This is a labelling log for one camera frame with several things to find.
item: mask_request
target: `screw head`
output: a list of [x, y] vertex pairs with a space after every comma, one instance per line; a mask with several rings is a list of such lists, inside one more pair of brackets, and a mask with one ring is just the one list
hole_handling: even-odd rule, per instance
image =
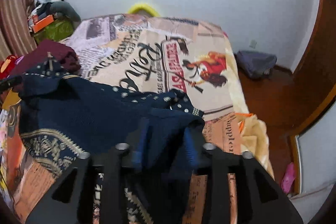
[[88, 157], [90, 156], [90, 153], [89, 152], [86, 152], [86, 151], [84, 151], [84, 152], [81, 152], [80, 154], [79, 154], [79, 158], [80, 159], [87, 159]]
[[117, 150], [127, 150], [129, 148], [129, 144], [128, 143], [118, 143], [115, 145], [115, 148]]
[[214, 150], [216, 146], [213, 143], [205, 143], [203, 144], [203, 148], [205, 150]]
[[242, 153], [242, 156], [245, 159], [252, 159], [252, 158], [254, 158], [253, 153], [251, 151], [244, 151]]

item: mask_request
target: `brown curtain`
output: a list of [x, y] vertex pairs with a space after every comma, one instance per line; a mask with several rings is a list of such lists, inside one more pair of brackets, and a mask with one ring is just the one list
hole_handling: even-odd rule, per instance
[[25, 55], [36, 48], [30, 36], [27, 16], [34, 0], [0, 0], [0, 60], [9, 54]]

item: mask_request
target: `bed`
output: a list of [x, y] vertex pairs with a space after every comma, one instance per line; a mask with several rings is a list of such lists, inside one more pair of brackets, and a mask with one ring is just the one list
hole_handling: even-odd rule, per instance
[[[230, 153], [253, 151], [273, 175], [268, 158], [266, 126], [255, 115], [249, 114], [229, 39], [219, 26], [184, 18], [107, 15], [84, 20], [73, 35], [61, 43], [76, 51], [82, 66], [79, 73], [89, 81], [135, 92], [160, 94], [171, 89], [186, 92], [194, 106], [192, 113], [204, 112], [203, 135], [208, 142]], [[10, 158], [11, 151], [6, 136], [9, 120], [13, 117], [18, 119], [19, 113], [1, 112], [0, 151], [6, 156], [1, 157], [0, 193], [11, 211], [24, 223], [55, 177], [43, 166], [42, 160], [27, 155], [17, 134], [21, 155], [18, 164], [20, 179], [16, 181], [14, 191], [9, 193], [7, 186], [11, 182], [6, 181], [6, 172], [10, 163], [6, 159]], [[258, 132], [246, 128], [256, 123], [260, 128]], [[37, 176], [43, 183], [36, 183]], [[233, 174], [229, 174], [229, 182], [231, 223], [236, 223]], [[205, 176], [192, 176], [184, 224], [201, 223], [205, 185]], [[100, 191], [101, 185], [97, 182], [94, 223], [99, 223]], [[128, 212], [129, 220], [137, 222], [137, 216], [132, 213], [137, 209], [141, 211], [141, 204], [131, 192], [126, 195], [135, 204], [134, 210]]]

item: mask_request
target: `woman illustration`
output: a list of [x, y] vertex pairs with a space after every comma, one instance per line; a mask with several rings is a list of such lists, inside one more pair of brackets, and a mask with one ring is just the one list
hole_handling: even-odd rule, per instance
[[189, 62], [183, 60], [183, 67], [187, 70], [194, 70], [195, 74], [190, 78], [194, 78], [196, 74], [201, 78], [200, 81], [193, 81], [189, 83], [191, 86], [199, 85], [204, 82], [211, 83], [215, 88], [226, 84], [226, 77], [221, 75], [226, 70], [225, 54], [219, 52], [208, 52], [208, 55], [201, 56], [198, 61]]

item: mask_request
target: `pink slipper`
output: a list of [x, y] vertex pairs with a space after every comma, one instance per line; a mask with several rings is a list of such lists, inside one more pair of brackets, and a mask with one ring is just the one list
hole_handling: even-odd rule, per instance
[[288, 194], [291, 190], [292, 184], [296, 178], [296, 172], [294, 168], [294, 163], [290, 163], [287, 165], [285, 176], [281, 182], [281, 189], [285, 194]]

